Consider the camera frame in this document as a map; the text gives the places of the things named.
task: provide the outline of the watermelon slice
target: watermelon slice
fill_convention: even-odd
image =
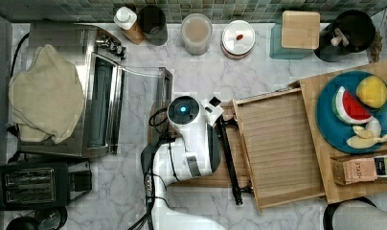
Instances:
[[[340,121],[349,125],[365,124],[374,118],[343,86],[334,94],[331,108]]]

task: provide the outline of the blue plate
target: blue plate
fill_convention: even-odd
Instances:
[[[353,149],[350,147],[346,141],[355,136],[353,127],[340,121],[331,109],[331,100],[339,87],[344,86],[349,92],[355,95],[358,84],[371,75],[372,74],[370,73],[361,71],[352,71],[341,74],[331,80],[319,96],[318,104],[316,105],[317,125],[325,139],[338,150],[359,154],[372,152],[381,146],[381,144],[376,144],[367,149]],[[365,107],[381,123],[381,136],[387,134],[387,102],[380,109],[372,109],[368,106]]]

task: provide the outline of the toaster slot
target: toaster slot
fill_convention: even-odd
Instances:
[[[53,169],[6,173],[6,201],[15,204],[54,201],[55,183],[53,173]]]
[[[110,62],[96,57],[87,143],[89,149],[106,146],[113,68]]]

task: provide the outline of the black container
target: black container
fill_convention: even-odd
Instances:
[[[338,46],[331,45],[331,39],[336,37],[334,33],[336,28],[349,40],[350,43],[346,47],[342,43]],[[315,55],[323,61],[338,61],[350,53],[358,53],[369,48],[375,36],[376,27],[369,15],[357,10],[344,11],[321,31],[319,48],[315,50]]]
[[[137,23],[151,44],[160,46],[167,42],[166,16],[158,7],[142,8],[137,15]]]

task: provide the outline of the countertop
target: countertop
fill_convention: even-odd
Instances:
[[[127,45],[128,58],[122,64],[164,66],[173,74],[174,94],[191,92],[199,99],[212,94],[223,101],[242,99],[286,87],[301,78],[368,63],[365,52],[352,54],[349,59],[336,63],[326,63],[314,54],[301,60],[271,59],[268,54],[273,24],[251,25],[256,32],[251,54],[241,60],[232,60],[220,50],[221,33],[226,25],[214,25],[209,51],[200,57],[192,57],[183,48],[180,25],[169,24],[168,42],[157,47],[146,41],[136,46],[126,40],[116,25],[99,24]],[[13,50],[28,30],[28,24],[13,24]],[[25,66],[23,57],[19,57],[21,61],[17,62],[16,71]],[[69,218],[63,229],[126,229],[145,212],[140,153],[147,144],[148,115],[153,98],[151,83],[143,78],[132,79],[125,87],[128,97],[123,102],[120,150],[117,155],[91,159],[93,191],[68,207]],[[8,155],[14,151],[11,137]],[[168,197],[174,210],[206,216],[230,230],[323,229],[322,218],[327,206],[323,198],[314,198],[267,208],[260,214],[250,195],[243,195],[244,204],[236,206],[231,189],[227,188],[169,187]],[[387,193],[369,199],[387,212]],[[5,226],[15,213],[5,212]]]

